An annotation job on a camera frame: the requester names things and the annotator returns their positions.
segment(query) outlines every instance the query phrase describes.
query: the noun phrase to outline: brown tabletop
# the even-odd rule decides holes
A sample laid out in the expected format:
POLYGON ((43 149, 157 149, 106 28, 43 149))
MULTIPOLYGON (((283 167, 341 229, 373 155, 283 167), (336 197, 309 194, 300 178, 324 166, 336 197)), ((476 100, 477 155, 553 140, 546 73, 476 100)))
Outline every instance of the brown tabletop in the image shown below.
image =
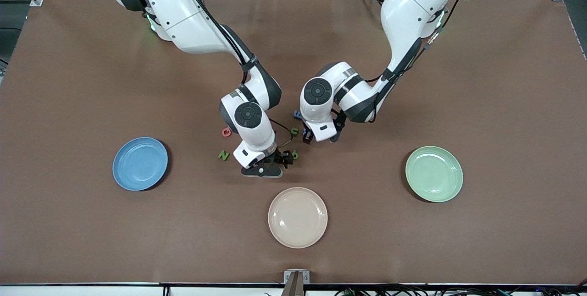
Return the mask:
MULTIPOLYGON (((283 88, 344 60, 365 79, 390 49, 371 0, 205 0, 283 88)), ((240 175, 220 98, 241 79, 229 54, 189 55, 114 0, 32 8, 0 88, 0 283, 269 282, 292 267, 315 283, 577 283, 587 275, 587 66, 566 7, 462 1, 373 124, 340 142, 288 146, 281 179, 240 175), (135 137, 172 157, 165 181, 129 192, 112 160, 135 137), (415 148, 447 148, 464 185, 426 203, 403 177, 415 148), (323 238, 286 248, 271 200, 307 187, 323 238)), ((287 135, 279 127, 279 141, 287 135)))

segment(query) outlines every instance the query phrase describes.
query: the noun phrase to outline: blue plate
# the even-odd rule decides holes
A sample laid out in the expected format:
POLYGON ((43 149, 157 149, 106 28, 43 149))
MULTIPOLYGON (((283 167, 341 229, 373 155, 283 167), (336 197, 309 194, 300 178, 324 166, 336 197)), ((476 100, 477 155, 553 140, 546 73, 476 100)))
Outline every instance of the blue plate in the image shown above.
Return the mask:
POLYGON ((150 137, 127 142, 116 154, 112 174, 124 189, 138 191, 153 187, 167 170, 165 146, 150 137))

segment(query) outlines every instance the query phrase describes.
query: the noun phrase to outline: plate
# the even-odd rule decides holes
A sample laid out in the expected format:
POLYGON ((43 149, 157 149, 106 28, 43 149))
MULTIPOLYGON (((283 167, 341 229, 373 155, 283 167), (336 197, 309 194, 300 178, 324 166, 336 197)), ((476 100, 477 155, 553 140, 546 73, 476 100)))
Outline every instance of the plate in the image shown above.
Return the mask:
POLYGON ((268 222, 279 243, 289 248, 306 248, 320 240, 326 231, 327 207, 312 190, 293 187, 273 199, 268 222))
POLYGON ((122 188, 132 191, 153 187, 167 170, 165 146, 157 139, 141 137, 127 142, 112 164, 114 179, 122 188))
POLYGON ((448 150, 425 146, 415 150, 405 164, 405 177, 424 200, 446 202, 463 187, 463 169, 448 150))

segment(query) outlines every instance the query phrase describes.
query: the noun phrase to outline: white plate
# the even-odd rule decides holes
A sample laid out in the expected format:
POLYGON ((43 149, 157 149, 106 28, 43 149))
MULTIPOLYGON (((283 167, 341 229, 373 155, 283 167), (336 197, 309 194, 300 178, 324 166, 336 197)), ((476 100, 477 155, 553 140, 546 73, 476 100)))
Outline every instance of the white plate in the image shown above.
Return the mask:
POLYGON ((327 229, 328 212, 318 194, 303 187, 293 187, 273 199, 267 220, 279 243, 301 249, 320 240, 327 229))

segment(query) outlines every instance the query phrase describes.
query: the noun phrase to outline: robotic arm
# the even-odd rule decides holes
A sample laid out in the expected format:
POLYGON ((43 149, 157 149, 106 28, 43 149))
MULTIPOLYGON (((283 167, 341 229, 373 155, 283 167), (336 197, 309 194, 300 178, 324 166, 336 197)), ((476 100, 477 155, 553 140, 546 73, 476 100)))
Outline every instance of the robotic arm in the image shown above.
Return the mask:
POLYGON ((220 114, 243 141, 233 152, 244 175, 281 177, 281 169, 293 160, 277 151, 277 141, 265 111, 279 104, 281 88, 236 33, 220 25, 200 0, 116 0, 126 9, 142 11, 163 40, 172 41, 190 54, 228 52, 241 64, 249 80, 224 96, 220 114))
MULTIPOLYGON (((381 23, 392 49, 392 58, 371 87, 346 62, 325 66, 310 79, 300 95, 300 112, 308 129, 305 142, 338 141, 346 118, 352 122, 373 121, 390 91, 419 56, 422 38, 440 27, 449 0, 384 0, 381 23), (332 106, 340 112, 332 119, 332 106)), ((432 37, 435 39, 442 28, 432 37)))

